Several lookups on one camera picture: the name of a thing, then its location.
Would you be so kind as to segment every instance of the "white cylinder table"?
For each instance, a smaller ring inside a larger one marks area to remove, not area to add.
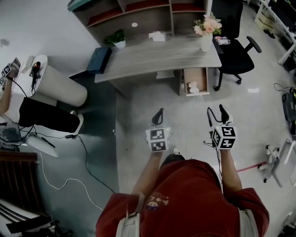
[[[35,95],[31,91],[32,77],[29,76],[31,69],[24,74],[19,73],[16,80],[28,97],[36,97],[37,94],[42,94],[46,97],[59,100],[75,107],[84,104],[87,99],[87,90],[84,86],[74,82],[53,67],[49,66],[46,55],[35,57],[32,65],[36,62],[40,62],[41,66],[38,72],[40,78],[37,79],[35,84]],[[22,93],[17,86],[14,86],[13,91]]]

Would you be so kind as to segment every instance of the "black slippers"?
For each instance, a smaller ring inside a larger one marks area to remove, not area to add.
[[[272,34],[269,30],[263,30],[263,31],[264,31],[265,34],[268,34],[268,36],[269,36],[270,38],[273,38],[273,39],[276,38],[276,37],[274,36],[274,34]]]

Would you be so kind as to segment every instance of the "vase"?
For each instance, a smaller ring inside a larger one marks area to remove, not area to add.
[[[202,37],[202,51],[208,52],[212,43],[213,34],[204,33]]]
[[[126,42],[125,42],[125,40],[124,40],[124,41],[120,41],[120,42],[118,42],[118,43],[114,43],[114,45],[115,45],[116,47],[118,47],[119,49],[123,49],[123,48],[126,46]]]

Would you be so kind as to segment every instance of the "pink flower bouquet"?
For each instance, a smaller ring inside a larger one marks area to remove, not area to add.
[[[213,34],[213,35],[221,35],[221,27],[222,24],[219,23],[220,20],[216,19],[214,16],[204,16],[204,22],[201,20],[195,20],[194,31],[196,34]]]

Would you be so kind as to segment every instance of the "open drawer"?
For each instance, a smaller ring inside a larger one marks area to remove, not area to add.
[[[197,82],[199,92],[191,93],[189,84],[190,82]],[[208,68],[193,68],[184,69],[184,90],[186,96],[205,95],[209,94],[208,89]]]

